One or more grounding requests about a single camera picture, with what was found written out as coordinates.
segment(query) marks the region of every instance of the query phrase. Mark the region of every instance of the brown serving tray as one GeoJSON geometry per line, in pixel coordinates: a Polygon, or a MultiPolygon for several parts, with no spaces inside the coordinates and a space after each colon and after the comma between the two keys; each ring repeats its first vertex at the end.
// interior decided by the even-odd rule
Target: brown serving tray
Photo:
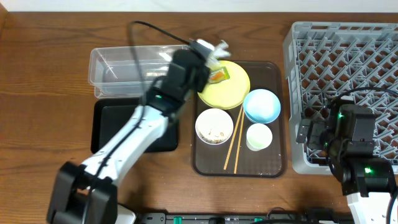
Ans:
{"type": "MultiPolygon", "coordinates": [[[[218,146],[204,143],[193,131],[192,137],[192,167],[193,169],[206,176],[228,176],[228,177],[264,177],[276,178],[281,176],[286,170],[286,148],[284,135],[283,119],[283,97],[282,83],[279,68],[271,62],[235,62],[245,69],[250,78],[250,90],[266,89],[278,96],[282,109],[279,117],[266,124],[272,131],[272,142],[267,148],[254,152],[246,146],[246,131],[253,123],[246,117],[244,118],[241,148],[236,174],[234,174],[236,151],[238,146],[239,129],[236,131],[234,146],[229,157],[228,167],[224,170],[224,164],[228,153],[232,137],[228,141],[218,146]]],[[[209,109],[196,94],[194,98],[195,109],[193,127],[196,118],[202,111],[209,109]]],[[[237,122],[240,105],[226,110],[231,115],[234,126],[237,122]]]]}

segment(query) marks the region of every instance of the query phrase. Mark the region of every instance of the bowl rim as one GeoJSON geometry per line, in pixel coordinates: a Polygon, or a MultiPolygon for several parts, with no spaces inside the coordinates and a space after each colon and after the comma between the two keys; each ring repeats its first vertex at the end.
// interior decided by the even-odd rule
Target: bowl rim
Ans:
{"type": "Polygon", "coordinates": [[[218,109],[218,108],[209,108],[209,109],[207,109],[207,110],[201,112],[201,113],[199,114],[199,116],[197,117],[197,120],[195,121],[195,132],[196,132],[198,138],[199,138],[200,140],[202,140],[204,143],[209,144],[209,145],[212,145],[212,146],[217,146],[217,145],[223,144],[224,142],[228,141],[228,140],[231,138],[232,133],[234,132],[234,121],[232,120],[232,117],[231,117],[225,110],[221,110],[221,109],[218,109]],[[201,116],[204,112],[209,111],[209,110],[222,111],[223,114],[225,114],[225,115],[227,115],[227,116],[229,117],[229,120],[228,120],[228,121],[230,121],[230,123],[231,123],[231,132],[230,132],[230,134],[228,135],[228,137],[227,137],[224,141],[222,141],[222,142],[220,142],[220,143],[209,143],[209,142],[206,142],[204,139],[202,139],[202,138],[200,137],[200,135],[199,135],[199,133],[198,133],[198,120],[199,120],[200,116],[201,116]]]}
{"type": "Polygon", "coordinates": [[[247,117],[251,122],[253,122],[253,123],[259,123],[259,124],[269,124],[269,123],[275,121],[275,120],[279,117],[280,112],[282,111],[282,105],[281,105],[281,103],[280,103],[280,100],[279,100],[278,96],[277,96],[275,93],[273,93],[272,91],[266,90],[266,89],[257,89],[257,90],[250,91],[250,92],[246,95],[246,97],[244,98],[244,100],[243,100],[243,111],[244,111],[244,114],[246,115],[246,117],[247,117]],[[246,104],[247,104],[247,103],[245,103],[245,102],[247,102],[248,96],[249,96],[251,93],[253,93],[253,92],[255,92],[255,91],[258,91],[258,90],[259,90],[259,91],[268,91],[269,93],[272,93],[272,94],[276,97],[276,99],[278,99],[278,105],[279,105],[278,113],[275,113],[275,115],[274,115],[273,117],[271,117],[272,120],[270,120],[270,121],[266,121],[266,122],[259,122],[259,121],[256,121],[256,120],[250,115],[250,113],[248,113],[248,112],[246,111],[246,104]]]}

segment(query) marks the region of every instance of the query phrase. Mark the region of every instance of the food wrapper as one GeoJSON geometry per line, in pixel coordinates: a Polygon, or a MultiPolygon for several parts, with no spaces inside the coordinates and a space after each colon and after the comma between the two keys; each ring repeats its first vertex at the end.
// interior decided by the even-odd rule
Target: food wrapper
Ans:
{"type": "Polygon", "coordinates": [[[219,83],[225,80],[229,80],[229,73],[226,69],[226,67],[221,67],[215,71],[212,71],[210,73],[208,83],[209,84],[215,84],[219,83]]]}

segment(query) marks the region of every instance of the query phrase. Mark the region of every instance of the plastic dish rack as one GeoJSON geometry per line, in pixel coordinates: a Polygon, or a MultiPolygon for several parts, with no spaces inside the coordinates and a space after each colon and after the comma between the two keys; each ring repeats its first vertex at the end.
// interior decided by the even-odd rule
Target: plastic dish rack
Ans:
{"type": "MultiPolygon", "coordinates": [[[[326,99],[353,88],[397,91],[398,24],[296,22],[283,48],[293,168],[300,174],[331,174],[323,151],[296,143],[301,115],[327,118],[326,99]]],[[[377,116],[374,155],[389,160],[398,174],[398,98],[378,91],[357,91],[351,97],[377,116]]]]}

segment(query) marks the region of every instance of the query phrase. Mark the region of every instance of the clear plastic container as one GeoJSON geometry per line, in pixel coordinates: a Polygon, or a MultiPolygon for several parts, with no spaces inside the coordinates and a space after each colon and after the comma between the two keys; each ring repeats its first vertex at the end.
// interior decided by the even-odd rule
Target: clear plastic container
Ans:
{"type": "MultiPolygon", "coordinates": [[[[166,75],[173,53],[186,45],[136,46],[144,84],[166,75]]],[[[130,47],[97,48],[91,51],[88,82],[97,98],[141,96],[141,84],[130,47]]]]}

